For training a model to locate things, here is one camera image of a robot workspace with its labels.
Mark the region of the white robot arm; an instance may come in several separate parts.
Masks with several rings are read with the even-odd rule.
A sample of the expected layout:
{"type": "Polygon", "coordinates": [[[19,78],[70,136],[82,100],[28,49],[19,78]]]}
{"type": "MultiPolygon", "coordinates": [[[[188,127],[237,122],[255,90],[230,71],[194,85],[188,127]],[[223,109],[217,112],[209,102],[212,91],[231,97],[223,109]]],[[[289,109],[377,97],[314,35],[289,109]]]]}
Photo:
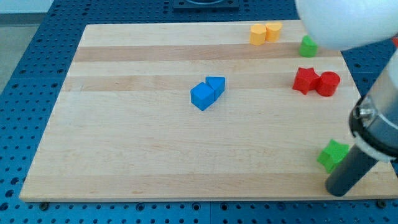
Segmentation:
{"type": "MultiPolygon", "coordinates": [[[[397,35],[395,0],[296,0],[312,40],[330,50],[349,50],[397,35]]],[[[397,159],[397,54],[394,53],[349,120],[355,145],[373,159],[397,159]]]]}

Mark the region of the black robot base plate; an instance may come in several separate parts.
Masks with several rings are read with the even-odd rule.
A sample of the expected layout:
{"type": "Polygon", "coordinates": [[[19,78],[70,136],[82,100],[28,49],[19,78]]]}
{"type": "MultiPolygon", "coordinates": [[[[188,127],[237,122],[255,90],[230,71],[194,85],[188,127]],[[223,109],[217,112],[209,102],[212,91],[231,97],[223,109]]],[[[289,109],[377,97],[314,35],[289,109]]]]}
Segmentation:
{"type": "Polygon", "coordinates": [[[239,0],[172,0],[174,9],[237,9],[239,0]]]}

